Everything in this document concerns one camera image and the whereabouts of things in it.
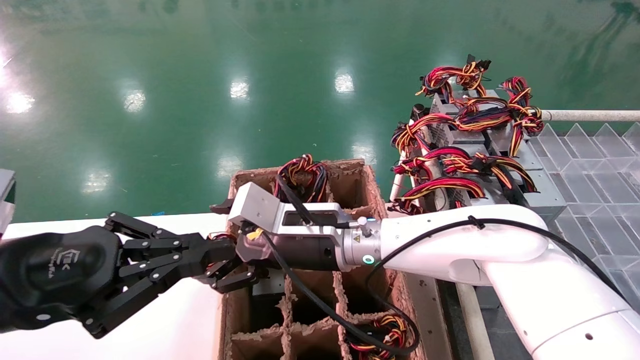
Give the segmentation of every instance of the white table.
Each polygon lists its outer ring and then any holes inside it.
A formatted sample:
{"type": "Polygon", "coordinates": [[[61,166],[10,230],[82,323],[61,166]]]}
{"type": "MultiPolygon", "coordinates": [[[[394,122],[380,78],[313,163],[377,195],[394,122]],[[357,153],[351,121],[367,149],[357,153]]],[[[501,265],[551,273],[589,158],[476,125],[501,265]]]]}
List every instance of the white table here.
{"type": "MultiPolygon", "coordinates": [[[[226,216],[212,213],[139,219],[176,234],[198,232],[203,236],[224,231],[226,224],[226,216]]],[[[104,219],[12,224],[3,238],[72,233],[102,224],[104,219]]],[[[221,295],[208,286],[183,279],[101,340],[70,320],[40,330],[0,334],[0,359],[215,359],[220,300],[221,295]]]]}

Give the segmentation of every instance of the logo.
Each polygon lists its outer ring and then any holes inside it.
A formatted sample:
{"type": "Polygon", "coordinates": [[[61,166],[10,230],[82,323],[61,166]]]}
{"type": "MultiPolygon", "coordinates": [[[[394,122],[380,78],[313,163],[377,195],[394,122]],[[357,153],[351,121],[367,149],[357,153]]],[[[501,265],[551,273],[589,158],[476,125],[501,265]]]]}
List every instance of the logo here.
{"type": "Polygon", "coordinates": [[[49,278],[52,279],[56,273],[56,267],[62,265],[62,270],[71,270],[71,264],[75,264],[80,256],[80,251],[74,249],[68,249],[62,251],[62,248],[57,248],[51,256],[49,262],[49,278]]]}

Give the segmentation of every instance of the cardboard divider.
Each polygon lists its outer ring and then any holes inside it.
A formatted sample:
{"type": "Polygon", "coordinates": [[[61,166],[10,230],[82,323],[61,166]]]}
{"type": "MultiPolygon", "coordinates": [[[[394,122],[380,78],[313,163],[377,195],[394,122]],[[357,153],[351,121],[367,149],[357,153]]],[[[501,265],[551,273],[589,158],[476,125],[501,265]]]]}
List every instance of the cardboard divider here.
{"type": "MultiPolygon", "coordinates": [[[[305,270],[294,271],[304,285],[313,291],[325,304],[335,309],[338,299],[333,289],[333,273],[305,270]]],[[[292,294],[295,296],[294,299],[291,299],[293,322],[310,325],[327,317],[327,314],[304,295],[295,284],[292,286],[292,294]]]]}
{"type": "Polygon", "coordinates": [[[284,355],[282,334],[236,334],[231,337],[230,360],[279,360],[284,355]]]}
{"type": "MultiPolygon", "coordinates": [[[[329,173],[327,201],[338,202],[354,219],[386,217],[385,204],[370,166],[365,165],[363,160],[326,161],[325,164],[329,173]]],[[[278,169],[238,172],[231,180],[229,197],[235,197],[237,189],[250,181],[273,193],[278,169]]],[[[237,227],[229,224],[227,231],[236,233],[237,227]]],[[[381,317],[387,310],[368,294],[364,286],[364,280],[371,270],[371,267],[361,266],[344,273],[295,272],[338,315],[353,323],[364,323],[381,317]]],[[[372,285],[377,294],[415,319],[415,310],[405,282],[402,273],[384,270],[374,276],[372,285]]],[[[281,301],[276,304],[277,298],[275,295],[272,299],[257,301],[251,298],[248,290],[225,295],[221,309],[219,360],[358,359],[351,355],[345,329],[328,318],[293,285],[289,277],[285,277],[284,297],[280,297],[281,301]],[[280,314],[271,311],[274,307],[280,314]]],[[[426,360],[426,357],[422,347],[419,347],[405,359],[426,360]]]]}

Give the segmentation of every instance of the yellow tag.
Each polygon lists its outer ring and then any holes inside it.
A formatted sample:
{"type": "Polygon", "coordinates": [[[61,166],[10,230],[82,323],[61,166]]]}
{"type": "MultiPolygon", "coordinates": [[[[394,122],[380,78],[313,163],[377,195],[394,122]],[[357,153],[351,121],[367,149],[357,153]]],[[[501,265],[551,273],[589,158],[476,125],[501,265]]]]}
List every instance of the yellow tag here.
{"type": "Polygon", "coordinates": [[[249,240],[253,241],[255,240],[258,236],[260,236],[262,234],[262,229],[259,227],[256,231],[252,232],[252,233],[248,233],[246,235],[246,238],[248,238],[249,240]]]}

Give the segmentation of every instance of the cable clip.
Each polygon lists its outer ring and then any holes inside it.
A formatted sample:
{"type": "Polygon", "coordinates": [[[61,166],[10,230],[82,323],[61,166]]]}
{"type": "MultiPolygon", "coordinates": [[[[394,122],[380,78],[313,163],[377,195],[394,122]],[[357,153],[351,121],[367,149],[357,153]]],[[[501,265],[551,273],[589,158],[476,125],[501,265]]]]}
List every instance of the cable clip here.
{"type": "Polygon", "coordinates": [[[474,225],[478,228],[478,230],[484,229],[485,225],[481,223],[480,220],[474,218],[472,215],[469,215],[467,219],[471,220],[474,223],[474,225]]]}

